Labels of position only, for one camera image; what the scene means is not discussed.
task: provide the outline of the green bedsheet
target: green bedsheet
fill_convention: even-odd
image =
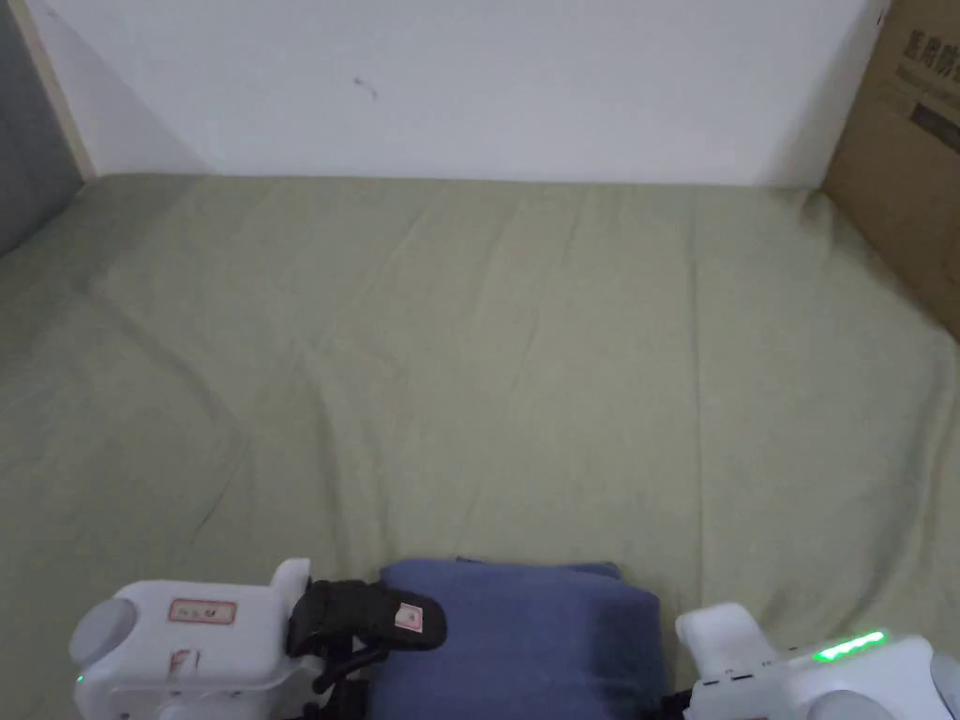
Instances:
[[[115,177],[0,261],[5,716],[144,578],[605,560],[960,654],[956,345],[816,193]]]

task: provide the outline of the brown cardboard box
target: brown cardboard box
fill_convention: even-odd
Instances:
[[[960,339],[960,0],[899,0],[824,189]]]

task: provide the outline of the blue cloth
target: blue cloth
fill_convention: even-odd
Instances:
[[[437,600],[448,632],[374,671],[372,720],[636,720],[666,693],[660,601],[616,565],[413,560],[381,577]]]

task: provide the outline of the red label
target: red label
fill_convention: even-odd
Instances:
[[[237,616],[237,604],[215,600],[187,600],[178,598],[170,605],[170,622],[199,622],[204,625],[232,625]]]
[[[423,608],[400,603],[400,609],[396,611],[396,617],[394,618],[394,625],[404,630],[412,630],[414,633],[422,633]]]

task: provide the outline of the green led light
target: green led light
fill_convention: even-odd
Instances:
[[[817,662],[833,662],[834,660],[838,660],[845,655],[849,655],[855,650],[859,650],[867,645],[876,645],[880,642],[883,642],[885,639],[886,635],[880,631],[876,631],[875,633],[870,633],[869,635],[855,637],[853,640],[848,640],[847,642],[841,642],[839,645],[834,645],[826,650],[821,650],[819,653],[813,656],[813,659]]]

